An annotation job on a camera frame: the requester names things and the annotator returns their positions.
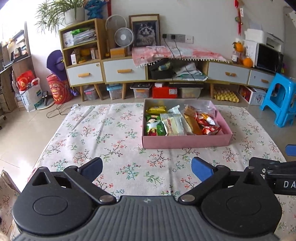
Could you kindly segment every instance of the wooden drawer handle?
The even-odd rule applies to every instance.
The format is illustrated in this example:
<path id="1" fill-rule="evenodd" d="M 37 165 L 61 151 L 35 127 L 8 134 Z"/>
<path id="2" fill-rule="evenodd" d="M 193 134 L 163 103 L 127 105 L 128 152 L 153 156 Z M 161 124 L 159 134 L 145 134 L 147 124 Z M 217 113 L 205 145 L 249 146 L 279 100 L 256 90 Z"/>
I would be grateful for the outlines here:
<path id="1" fill-rule="evenodd" d="M 236 77 L 236 76 L 237 76 L 237 74 L 235 74 L 235 73 L 225 72 L 225 74 L 226 74 L 227 76 L 230 76 L 230 77 Z"/>
<path id="2" fill-rule="evenodd" d="M 263 82 L 265 84 L 269 84 L 269 81 L 268 80 L 261 79 L 261 82 Z"/>
<path id="3" fill-rule="evenodd" d="M 125 73 L 130 73 L 131 69 L 119 69 L 117 70 L 117 73 L 119 74 L 125 74 Z"/>
<path id="4" fill-rule="evenodd" d="M 83 78 L 83 77 L 87 77 L 89 75 L 90 75 L 90 73 L 84 73 L 84 74 L 79 74 L 78 77 Z"/>

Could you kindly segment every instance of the white printer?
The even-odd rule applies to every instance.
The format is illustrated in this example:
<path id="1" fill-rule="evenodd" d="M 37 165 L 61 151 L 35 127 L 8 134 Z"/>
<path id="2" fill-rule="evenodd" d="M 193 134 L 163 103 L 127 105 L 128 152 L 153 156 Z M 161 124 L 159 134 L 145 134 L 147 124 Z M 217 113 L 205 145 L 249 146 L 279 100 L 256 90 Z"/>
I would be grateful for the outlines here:
<path id="1" fill-rule="evenodd" d="M 284 52 L 284 42 L 270 33 L 250 28 L 244 33 L 246 35 L 246 40 L 267 45 L 281 53 Z"/>

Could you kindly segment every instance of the picture frame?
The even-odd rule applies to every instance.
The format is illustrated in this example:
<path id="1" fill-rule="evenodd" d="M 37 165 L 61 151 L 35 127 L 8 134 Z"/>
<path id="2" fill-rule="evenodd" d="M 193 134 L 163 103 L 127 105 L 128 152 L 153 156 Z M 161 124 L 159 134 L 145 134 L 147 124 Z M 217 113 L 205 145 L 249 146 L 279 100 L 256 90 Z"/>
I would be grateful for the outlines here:
<path id="1" fill-rule="evenodd" d="M 134 47 L 160 45 L 159 14 L 130 15 L 128 18 L 130 29 L 135 36 Z"/>

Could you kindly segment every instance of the tiled floor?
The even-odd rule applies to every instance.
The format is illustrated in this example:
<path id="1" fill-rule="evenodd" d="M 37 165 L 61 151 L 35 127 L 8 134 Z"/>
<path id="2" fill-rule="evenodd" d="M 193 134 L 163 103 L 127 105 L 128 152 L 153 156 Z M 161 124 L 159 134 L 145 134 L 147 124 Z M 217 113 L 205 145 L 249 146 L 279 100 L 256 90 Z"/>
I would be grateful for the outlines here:
<path id="1" fill-rule="evenodd" d="M 125 100 L 117 99 L 112 101 L 110 97 L 107 97 L 107 93 L 105 96 L 106 99 L 103 101 L 95 100 L 83 103 L 79 97 L 76 97 L 66 103 L 62 110 L 74 104 L 92 105 L 143 102 L 143 99 L 135 99 L 132 92 L 128 93 Z M 296 124 L 285 128 L 278 128 L 274 125 L 275 114 L 271 110 L 267 109 L 261 112 L 258 106 L 249 106 L 244 100 L 241 100 L 240 103 L 216 100 L 213 100 L 213 102 L 214 104 L 246 107 L 275 141 L 286 160 L 294 160 L 292 157 L 285 155 L 284 149 L 287 144 L 295 144 L 296 142 Z M 9 173 L 20 190 L 25 187 L 26 180 L 38 157 L 66 116 L 57 115 L 48 119 L 46 114 L 55 108 L 56 106 L 54 105 L 49 109 L 30 113 L 16 110 L 12 113 L 7 113 L 6 121 L 1 123 L 3 129 L 0 131 L 0 169 L 2 168 Z"/>

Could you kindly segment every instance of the yellow egg tray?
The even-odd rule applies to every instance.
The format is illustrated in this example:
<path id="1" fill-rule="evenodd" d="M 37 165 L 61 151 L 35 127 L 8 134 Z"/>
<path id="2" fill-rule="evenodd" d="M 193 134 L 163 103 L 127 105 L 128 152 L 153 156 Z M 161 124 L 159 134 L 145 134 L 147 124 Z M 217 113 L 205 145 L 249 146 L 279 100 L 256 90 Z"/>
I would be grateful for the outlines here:
<path id="1" fill-rule="evenodd" d="M 233 91 L 230 91 L 229 89 L 214 89 L 214 97 L 216 100 L 228 100 L 236 103 L 239 102 L 239 98 L 236 96 L 236 94 Z"/>

